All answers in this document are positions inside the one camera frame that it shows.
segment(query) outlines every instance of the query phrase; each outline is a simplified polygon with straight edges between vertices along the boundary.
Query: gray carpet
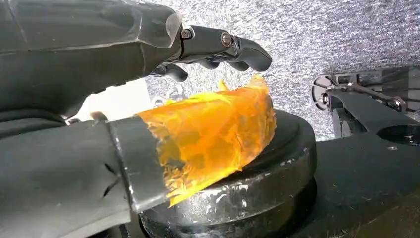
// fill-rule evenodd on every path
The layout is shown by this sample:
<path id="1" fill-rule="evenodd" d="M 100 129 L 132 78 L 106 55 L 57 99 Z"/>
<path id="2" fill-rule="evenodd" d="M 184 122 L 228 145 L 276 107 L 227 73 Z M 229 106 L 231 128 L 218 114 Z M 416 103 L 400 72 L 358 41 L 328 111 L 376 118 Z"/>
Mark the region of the gray carpet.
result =
<path id="1" fill-rule="evenodd" d="M 184 16 L 184 24 L 220 28 L 261 44 L 273 57 L 264 72 L 275 107 L 303 117 L 317 140 L 333 138 L 328 113 L 312 104 L 310 89 L 322 73 L 418 64 L 420 0 L 155 0 Z M 220 79 L 235 88 L 255 72 L 227 65 L 190 73 L 187 95 L 214 91 Z M 175 85 L 147 78 L 151 96 Z"/>

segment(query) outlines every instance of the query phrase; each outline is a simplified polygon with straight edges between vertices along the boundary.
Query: orange translucent film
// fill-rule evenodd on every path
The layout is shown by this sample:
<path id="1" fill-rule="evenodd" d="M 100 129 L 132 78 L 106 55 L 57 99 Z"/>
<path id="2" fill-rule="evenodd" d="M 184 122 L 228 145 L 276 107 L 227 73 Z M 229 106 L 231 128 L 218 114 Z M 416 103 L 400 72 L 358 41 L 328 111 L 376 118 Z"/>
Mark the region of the orange translucent film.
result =
<path id="1" fill-rule="evenodd" d="M 196 95 L 138 115 L 159 139 L 171 206 L 240 171 L 269 144 L 276 128 L 261 76 L 233 91 Z"/>

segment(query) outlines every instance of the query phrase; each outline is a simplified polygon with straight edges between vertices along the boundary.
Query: bolt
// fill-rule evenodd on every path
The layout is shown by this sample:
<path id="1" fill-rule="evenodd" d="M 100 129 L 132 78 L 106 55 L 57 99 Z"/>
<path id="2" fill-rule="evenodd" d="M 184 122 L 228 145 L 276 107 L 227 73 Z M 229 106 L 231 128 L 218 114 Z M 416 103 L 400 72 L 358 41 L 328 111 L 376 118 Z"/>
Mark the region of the bolt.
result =
<path id="1" fill-rule="evenodd" d="M 190 39 L 193 36 L 190 30 L 185 29 L 181 31 L 181 38 L 182 39 Z"/>
<path id="2" fill-rule="evenodd" d="M 406 104 L 406 102 L 403 100 L 403 99 L 401 99 L 400 97 L 394 97 L 394 103 L 395 103 L 395 105 L 396 105 L 396 110 L 397 111 L 399 111 L 399 112 L 405 112 L 406 111 L 406 109 L 407 109 L 407 104 Z"/>
<path id="3" fill-rule="evenodd" d="M 81 122 L 81 120 L 78 118 L 72 118 L 67 121 L 67 123 L 69 124 L 78 123 L 78 122 Z"/>
<path id="4" fill-rule="evenodd" d="M 227 32 L 223 32 L 220 36 L 222 40 L 222 44 L 225 47 L 229 47 L 232 44 L 232 37 Z"/>
<path id="5" fill-rule="evenodd" d="M 329 102 L 328 95 L 326 93 L 323 93 L 322 94 L 322 103 L 328 104 L 328 102 Z"/>

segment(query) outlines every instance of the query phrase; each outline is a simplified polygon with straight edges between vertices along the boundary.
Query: robotic hand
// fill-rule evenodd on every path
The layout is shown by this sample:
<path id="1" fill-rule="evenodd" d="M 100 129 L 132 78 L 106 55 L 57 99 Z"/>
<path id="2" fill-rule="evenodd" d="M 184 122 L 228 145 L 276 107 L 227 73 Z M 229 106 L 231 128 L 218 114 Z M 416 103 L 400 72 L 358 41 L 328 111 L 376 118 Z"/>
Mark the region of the robotic hand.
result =
<path id="1" fill-rule="evenodd" d="M 140 118 L 66 126 L 90 94 L 149 74 L 185 80 L 175 63 L 271 64 L 251 40 L 184 29 L 172 9 L 134 0 L 0 1 L 0 26 L 0 237 L 86 237 L 167 199 Z"/>

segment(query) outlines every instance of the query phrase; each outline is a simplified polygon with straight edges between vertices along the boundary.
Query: black base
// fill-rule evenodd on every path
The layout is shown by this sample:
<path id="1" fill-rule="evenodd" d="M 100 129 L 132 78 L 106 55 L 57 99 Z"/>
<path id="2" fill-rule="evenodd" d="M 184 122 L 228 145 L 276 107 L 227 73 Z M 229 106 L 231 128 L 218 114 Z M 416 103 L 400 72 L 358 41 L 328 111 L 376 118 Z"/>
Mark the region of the black base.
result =
<path id="1" fill-rule="evenodd" d="M 300 224 L 316 197 L 315 135 L 297 116 L 276 116 L 274 139 L 242 172 L 172 208 L 163 204 L 141 214 L 150 237 L 278 237 Z"/>

